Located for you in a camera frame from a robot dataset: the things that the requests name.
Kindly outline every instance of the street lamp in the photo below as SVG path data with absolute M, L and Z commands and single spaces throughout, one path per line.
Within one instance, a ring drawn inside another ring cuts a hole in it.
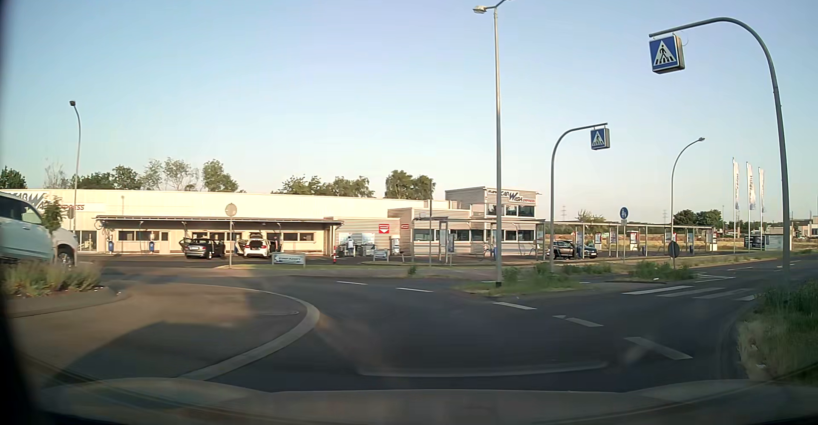
M 673 242 L 673 177 L 676 175 L 676 163 L 679 162 L 679 158 L 681 157 L 681 154 L 685 153 L 685 150 L 687 150 L 688 147 L 692 146 L 696 142 L 701 142 L 703 140 L 704 140 L 704 137 L 699 137 L 698 139 L 696 139 L 696 140 L 690 142 L 689 144 L 687 144 L 685 146 L 685 148 L 681 149 L 681 151 L 679 152 L 679 156 L 676 157 L 676 161 L 673 162 L 673 170 L 670 171 L 670 241 L 671 241 L 671 243 Z M 673 259 L 673 268 L 675 269 L 676 268 L 676 257 L 673 257 L 671 255 L 671 258 Z
M 74 227 L 71 231 L 77 234 L 77 182 L 79 181 L 79 146 L 83 141 L 83 125 L 79 121 L 79 111 L 77 110 L 77 103 L 75 101 L 68 101 L 68 104 L 74 107 L 74 113 L 77 114 L 77 165 L 74 169 L 74 207 L 71 208 L 74 215 Z
M 789 243 L 790 235 L 792 235 L 792 227 L 790 227 L 789 214 L 789 175 L 787 171 L 787 146 L 783 138 L 783 116 L 781 114 L 781 95 L 778 91 L 778 78 L 775 76 L 775 66 L 772 63 L 772 56 L 767 50 L 762 38 L 749 25 L 740 20 L 731 17 L 714 17 L 712 19 L 700 20 L 698 22 L 686 23 L 672 29 L 660 30 L 659 32 L 648 33 L 648 37 L 656 37 L 664 33 L 680 32 L 681 30 L 692 29 L 693 27 L 700 27 L 709 23 L 715 22 L 729 22 L 734 23 L 750 34 L 756 39 L 758 44 L 762 47 L 764 56 L 766 57 L 767 67 L 770 69 L 770 79 L 772 81 L 772 97 L 775 103 L 775 121 L 778 125 L 778 151 L 781 160 L 781 214 L 783 215 L 783 256 L 781 267 L 783 268 L 784 285 L 789 286 Z
M 474 12 L 477 14 L 485 14 L 487 10 L 494 10 L 494 101 L 496 103 L 497 108 L 497 119 L 496 119 L 496 137 L 497 137 L 497 187 L 496 187 L 496 219 L 497 219 L 497 233 L 496 233 L 496 242 L 495 242 L 495 254 L 494 259 L 496 260 L 496 267 L 497 267 L 497 277 L 495 285 L 500 287 L 503 280 L 503 228 L 502 228 L 502 217 L 503 217 L 503 185 L 502 185 L 502 167 L 501 167 L 501 138 L 500 138 L 500 51 L 497 45 L 497 7 L 503 4 L 501 0 L 494 6 L 475 6 Z

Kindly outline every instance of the windshield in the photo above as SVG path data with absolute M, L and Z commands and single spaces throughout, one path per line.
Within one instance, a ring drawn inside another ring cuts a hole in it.
M 0 1 L 37 407 L 818 408 L 818 0 Z

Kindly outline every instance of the round sign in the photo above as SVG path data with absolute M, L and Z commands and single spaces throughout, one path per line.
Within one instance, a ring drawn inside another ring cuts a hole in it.
M 673 241 L 668 243 L 668 255 L 673 259 L 679 256 L 679 243 Z

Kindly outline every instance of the dark car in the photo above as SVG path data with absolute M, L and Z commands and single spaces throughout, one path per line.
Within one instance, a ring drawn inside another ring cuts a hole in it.
M 185 238 L 179 244 L 188 259 L 191 257 L 200 257 L 202 259 L 224 257 L 224 242 L 211 240 L 210 238 Z
M 554 242 L 554 258 L 555 259 L 575 259 L 577 252 L 571 242 L 557 241 Z

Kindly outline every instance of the car hood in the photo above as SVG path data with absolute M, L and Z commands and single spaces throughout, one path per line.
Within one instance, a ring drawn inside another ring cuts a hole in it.
M 340 390 L 267 393 L 181 378 L 126 378 L 42 390 L 46 410 L 128 425 L 382 423 L 760 423 L 818 414 L 818 389 L 745 380 L 625 393 Z

